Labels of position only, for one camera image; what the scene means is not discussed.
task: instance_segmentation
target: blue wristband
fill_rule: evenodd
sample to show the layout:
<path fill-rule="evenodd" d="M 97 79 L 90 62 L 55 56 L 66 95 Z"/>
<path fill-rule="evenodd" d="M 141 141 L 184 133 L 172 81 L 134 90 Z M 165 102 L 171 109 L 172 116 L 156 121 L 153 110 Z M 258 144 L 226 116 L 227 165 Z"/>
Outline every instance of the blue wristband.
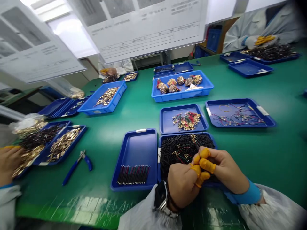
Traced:
<path fill-rule="evenodd" d="M 255 204 L 261 199 L 260 189 L 249 179 L 249 189 L 243 194 L 234 194 L 232 192 L 224 192 L 229 200 L 236 205 Z"/>
<path fill-rule="evenodd" d="M 247 36 L 246 38 L 243 39 L 241 45 L 245 46 L 246 39 L 248 39 L 248 36 Z"/>
<path fill-rule="evenodd" d="M 12 186 L 14 186 L 14 184 L 13 184 L 13 183 L 10 183 L 10 184 L 8 184 L 8 185 L 4 185 L 4 186 L 0 187 L 0 189 L 9 188 L 9 187 L 12 187 Z"/>

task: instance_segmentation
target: hand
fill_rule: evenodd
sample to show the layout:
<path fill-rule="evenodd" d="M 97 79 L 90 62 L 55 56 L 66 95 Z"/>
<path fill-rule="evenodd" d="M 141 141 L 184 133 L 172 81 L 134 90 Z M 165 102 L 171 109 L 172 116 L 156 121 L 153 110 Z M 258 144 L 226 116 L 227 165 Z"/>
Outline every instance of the hand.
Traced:
<path fill-rule="evenodd" d="M 116 68 L 108 68 L 109 76 L 117 75 Z"/>
<path fill-rule="evenodd" d="M 12 183 L 13 172 L 19 166 L 23 152 L 20 146 L 0 149 L 0 187 Z"/>
<path fill-rule="evenodd" d="M 108 74 L 108 69 L 102 69 L 102 70 L 100 70 L 100 73 L 103 75 L 103 76 L 109 76 L 109 74 Z"/>
<path fill-rule="evenodd" d="M 269 46 L 269 45 L 274 45 L 279 41 L 279 36 L 278 35 L 274 35 L 274 36 L 267 36 L 267 41 L 265 44 L 263 44 L 263 46 Z"/>
<path fill-rule="evenodd" d="M 243 45 L 247 46 L 250 50 L 257 47 L 256 42 L 258 40 L 259 36 L 250 36 L 245 40 L 245 43 Z"/>
<path fill-rule="evenodd" d="M 213 173 L 234 194 L 243 194 L 249 189 L 249 181 L 225 150 L 201 146 L 194 156 L 193 164 Z"/>
<path fill-rule="evenodd" d="M 266 37 L 258 37 L 255 45 L 258 46 L 258 45 L 262 45 L 262 44 L 267 44 L 268 42 L 273 41 L 275 39 L 277 40 L 277 38 L 275 36 L 272 36 L 272 35 L 269 35 L 269 36 L 266 36 Z"/>
<path fill-rule="evenodd" d="M 169 193 L 174 203 L 179 208 L 188 206 L 198 195 L 199 187 L 194 185 L 197 180 L 197 174 L 190 169 L 191 165 L 173 164 L 169 168 L 167 183 Z"/>

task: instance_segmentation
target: white label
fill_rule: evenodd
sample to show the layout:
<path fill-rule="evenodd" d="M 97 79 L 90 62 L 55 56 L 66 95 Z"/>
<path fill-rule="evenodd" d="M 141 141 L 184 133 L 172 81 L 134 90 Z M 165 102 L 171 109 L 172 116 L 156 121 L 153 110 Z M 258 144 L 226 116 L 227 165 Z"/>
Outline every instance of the white label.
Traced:
<path fill-rule="evenodd" d="M 158 148 L 158 163 L 160 163 L 160 157 L 161 157 L 161 148 Z"/>
<path fill-rule="evenodd" d="M 209 116 L 211 116 L 212 114 L 211 114 L 210 109 L 209 109 L 208 107 L 207 107 L 206 109 L 207 109 L 207 113 L 208 113 L 208 115 L 209 115 Z"/>
<path fill-rule="evenodd" d="M 138 129 L 138 130 L 136 130 L 136 133 L 142 133 L 142 132 L 146 132 L 146 129 Z"/>
<path fill-rule="evenodd" d="M 60 134 L 63 130 L 65 129 L 65 127 L 63 127 L 62 129 L 61 129 L 61 131 L 59 131 L 59 133 L 58 134 Z"/>
<path fill-rule="evenodd" d="M 261 72 L 258 72 L 257 74 L 261 74 L 261 73 L 267 73 L 267 71 L 261 71 Z"/>
<path fill-rule="evenodd" d="M 263 115 L 265 115 L 265 116 L 269 115 L 269 114 L 264 110 L 264 108 L 262 108 L 261 106 L 257 106 L 257 109 L 259 109 L 259 111 L 260 111 Z"/>
<path fill-rule="evenodd" d="M 48 162 L 41 162 L 41 163 L 39 163 L 39 166 L 46 166 L 48 164 L 49 164 Z"/>

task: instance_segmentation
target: green workbench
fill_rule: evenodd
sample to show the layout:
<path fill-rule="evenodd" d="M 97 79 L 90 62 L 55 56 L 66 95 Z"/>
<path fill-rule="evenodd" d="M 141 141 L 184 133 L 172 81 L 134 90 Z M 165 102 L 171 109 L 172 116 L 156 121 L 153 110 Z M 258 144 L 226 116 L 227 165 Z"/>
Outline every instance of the green workbench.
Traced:
<path fill-rule="evenodd" d="M 214 84 L 208 96 L 156 103 L 151 97 L 153 69 L 141 70 L 113 113 L 69 118 L 88 127 L 69 157 L 55 166 L 35 166 L 23 179 L 17 215 L 50 221 L 80 223 L 116 229 L 120 216 L 149 191 L 112 192 L 113 171 L 126 132 L 155 128 L 159 133 L 159 113 L 164 107 L 197 103 L 209 121 L 206 100 L 249 97 L 259 103 L 277 122 L 274 128 L 217 128 L 209 122 L 220 149 L 227 150 L 243 173 L 253 182 L 281 191 L 306 208 L 307 189 L 307 47 L 301 45 L 298 60 L 271 65 L 273 73 L 246 79 L 228 69 L 219 56 L 200 58 L 202 70 Z M 98 89 L 101 79 L 90 81 L 86 95 Z M 63 179 L 81 150 L 93 162 L 88 171 L 83 161 L 68 184 Z M 245 229 L 238 208 L 214 188 L 204 188 L 197 200 L 182 214 L 184 229 Z"/>

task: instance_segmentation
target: wire cutter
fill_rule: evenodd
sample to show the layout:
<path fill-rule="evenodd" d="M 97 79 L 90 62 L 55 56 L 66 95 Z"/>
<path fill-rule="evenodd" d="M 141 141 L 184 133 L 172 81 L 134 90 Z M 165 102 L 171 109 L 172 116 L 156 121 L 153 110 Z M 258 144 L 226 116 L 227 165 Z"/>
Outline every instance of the wire cutter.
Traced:
<path fill-rule="evenodd" d="M 197 62 L 197 64 L 192 64 L 192 63 L 190 63 L 191 65 L 201 65 L 200 63 L 199 63 L 199 61 L 196 61 Z"/>
<path fill-rule="evenodd" d="M 66 177 L 65 177 L 65 179 L 64 179 L 64 181 L 63 181 L 62 186 L 64 186 L 64 185 L 67 184 L 67 182 L 69 181 L 71 175 L 73 174 L 74 170 L 76 169 L 76 167 L 77 167 L 79 161 L 80 161 L 82 158 L 83 158 L 83 159 L 85 160 L 85 162 L 87 163 L 87 165 L 88 165 L 88 167 L 89 167 L 89 171 L 92 171 L 92 169 L 93 169 L 92 162 L 90 161 L 89 157 L 88 157 L 87 155 L 85 155 L 85 150 L 83 150 L 83 151 L 80 152 L 80 156 L 79 156 L 78 160 L 76 160 L 76 162 L 75 162 L 75 163 L 73 164 L 73 166 L 70 168 L 68 174 L 66 175 Z"/>

